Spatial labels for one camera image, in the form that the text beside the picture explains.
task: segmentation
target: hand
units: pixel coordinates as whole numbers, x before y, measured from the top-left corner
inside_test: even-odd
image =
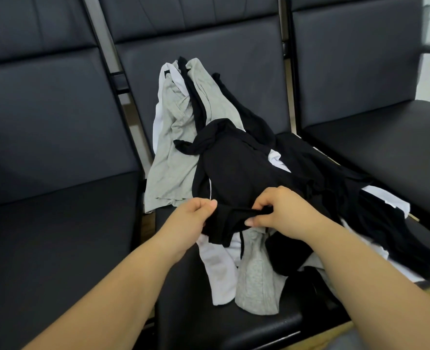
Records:
[[[197,241],[216,207],[217,200],[192,198],[178,206],[154,236],[175,263]]]
[[[250,227],[272,227],[283,235],[305,241],[329,220],[306,200],[285,187],[267,188],[254,202],[253,209],[273,207],[269,215],[257,215],[245,222]]]

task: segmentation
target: chair backrest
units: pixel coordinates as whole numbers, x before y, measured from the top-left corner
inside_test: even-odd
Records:
[[[275,132],[290,131],[278,0],[100,0],[152,146],[161,66],[199,58]]]
[[[140,169],[82,0],[0,0],[0,204]]]
[[[422,0],[290,0],[290,7],[298,128],[415,98]]]

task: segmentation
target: forearm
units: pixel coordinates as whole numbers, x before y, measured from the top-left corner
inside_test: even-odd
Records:
[[[162,246],[138,247],[25,349],[131,349],[174,262]]]
[[[330,221],[306,241],[373,349],[430,349],[430,296],[357,236]]]

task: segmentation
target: black leather chair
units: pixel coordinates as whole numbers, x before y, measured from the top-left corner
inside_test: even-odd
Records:
[[[158,75],[180,55],[220,72],[234,95],[276,132],[290,131],[277,0],[100,0],[146,138]],[[173,207],[156,211],[156,227]],[[430,245],[430,232],[408,221]],[[280,313],[257,316],[234,302],[213,306],[197,246],[170,271],[156,306],[159,349],[280,349],[349,318],[317,273],[290,277]]]
[[[430,102],[414,100],[422,0],[288,0],[298,134],[430,228]]]
[[[82,0],[0,0],[0,350],[137,244],[143,174]]]

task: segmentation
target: chair seat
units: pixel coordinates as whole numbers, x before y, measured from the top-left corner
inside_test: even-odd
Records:
[[[430,102],[403,102],[304,130],[430,214]]]
[[[0,206],[0,350],[23,347],[130,252],[139,178]]]
[[[173,210],[157,210],[157,230]],[[430,247],[427,229],[411,218],[407,226]],[[348,321],[322,279],[313,276],[298,273],[288,278],[277,315],[253,315],[233,301],[213,306],[208,277],[194,245],[170,270],[160,292],[158,349],[280,349]]]

